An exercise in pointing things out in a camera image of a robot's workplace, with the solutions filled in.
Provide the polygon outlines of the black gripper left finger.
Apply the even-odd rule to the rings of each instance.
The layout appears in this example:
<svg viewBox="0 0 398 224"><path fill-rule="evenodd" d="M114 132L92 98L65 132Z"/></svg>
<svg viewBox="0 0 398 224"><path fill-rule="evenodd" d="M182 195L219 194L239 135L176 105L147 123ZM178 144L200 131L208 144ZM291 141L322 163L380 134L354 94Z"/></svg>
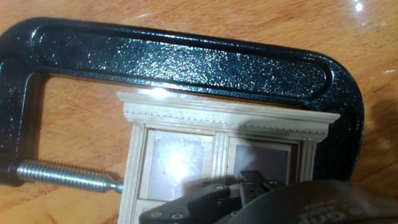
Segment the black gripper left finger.
<svg viewBox="0 0 398 224"><path fill-rule="evenodd" d="M240 172L242 182L235 185L211 184L194 193L152 208L139 215L139 224L226 223L243 208L246 183L254 180L253 171Z"/></svg>

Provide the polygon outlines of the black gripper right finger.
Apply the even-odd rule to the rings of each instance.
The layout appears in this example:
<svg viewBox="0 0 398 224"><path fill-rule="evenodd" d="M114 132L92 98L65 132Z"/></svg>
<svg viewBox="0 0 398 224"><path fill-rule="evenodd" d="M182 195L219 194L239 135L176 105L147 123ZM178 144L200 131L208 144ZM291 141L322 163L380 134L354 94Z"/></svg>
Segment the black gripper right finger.
<svg viewBox="0 0 398 224"><path fill-rule="evenodd" d="M282 187L282 182L277 180L267 180L260 172L253 172L254 189L252 190L252 199Z"/></svg>

